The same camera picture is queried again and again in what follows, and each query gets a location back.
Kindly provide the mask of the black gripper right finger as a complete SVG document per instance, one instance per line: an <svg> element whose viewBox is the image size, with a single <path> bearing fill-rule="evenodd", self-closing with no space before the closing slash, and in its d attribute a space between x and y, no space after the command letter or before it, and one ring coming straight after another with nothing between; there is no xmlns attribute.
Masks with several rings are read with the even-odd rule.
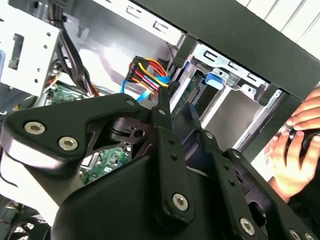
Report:
<svg viewBox="0 0 320 240"><path fill-rule="evenodd" d="M285 204L237 150L220 150L216 138L201 127L196 108L189 135L188 166L204 173L223 240L316 240L314 232Z"/></svg>

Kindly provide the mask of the person's right hand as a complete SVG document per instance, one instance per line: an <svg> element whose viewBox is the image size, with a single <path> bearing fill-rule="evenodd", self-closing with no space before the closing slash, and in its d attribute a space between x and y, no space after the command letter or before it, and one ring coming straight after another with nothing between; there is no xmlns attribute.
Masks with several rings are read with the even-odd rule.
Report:
<svg viewBox="0 0 320 240"><path fill-rule="evenodd" d="M320 89L312 91L305 101L295 110L286 124L296 131L320 128Z"/></svg>

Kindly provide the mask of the person's left hand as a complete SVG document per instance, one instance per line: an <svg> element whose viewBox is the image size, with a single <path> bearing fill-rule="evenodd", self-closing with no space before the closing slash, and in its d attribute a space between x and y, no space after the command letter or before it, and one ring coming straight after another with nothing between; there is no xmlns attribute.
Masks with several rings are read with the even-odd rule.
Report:
<svg viewBox="0 0 320 240"><path fill-rule="evenodd" d="M300 159L300 152L304 133L298 131L289 146L287 146L288 139L287 131L271 139L267 161L273 174L269 184L285 203L288 203L291 197L301 192L311 182L320 157L318 135L311 139L303 159Z"/></svg>

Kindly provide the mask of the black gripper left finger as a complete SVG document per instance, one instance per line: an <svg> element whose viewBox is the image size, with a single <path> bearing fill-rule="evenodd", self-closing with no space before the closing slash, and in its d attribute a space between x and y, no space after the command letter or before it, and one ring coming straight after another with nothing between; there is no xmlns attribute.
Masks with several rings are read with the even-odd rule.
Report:
<svg viewBox="0 0 320 240"><path fill-rule="evenodd" d="M127 164L151 160L153 212L160 225L183 229L195 218L184 151L173 132L165 88L159 89L152 109L116 93L18 111L4 121L0 142L3 153L28 170L58 211L72 193L88 185L73 187L85 157L129 143L132 159Z"/></svg>

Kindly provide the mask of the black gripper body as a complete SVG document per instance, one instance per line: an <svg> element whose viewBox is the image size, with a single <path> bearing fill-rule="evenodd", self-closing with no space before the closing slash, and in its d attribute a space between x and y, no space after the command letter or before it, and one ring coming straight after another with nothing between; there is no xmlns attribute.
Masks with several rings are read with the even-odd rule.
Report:
<svg viewBox="0 0 320 240"><path fill-rule="evenodd" d="M176 231L156 220L152 162L127 164L72 193L51 228L53 240L238 240L213 181L189 168L193 222Z"/></svg>

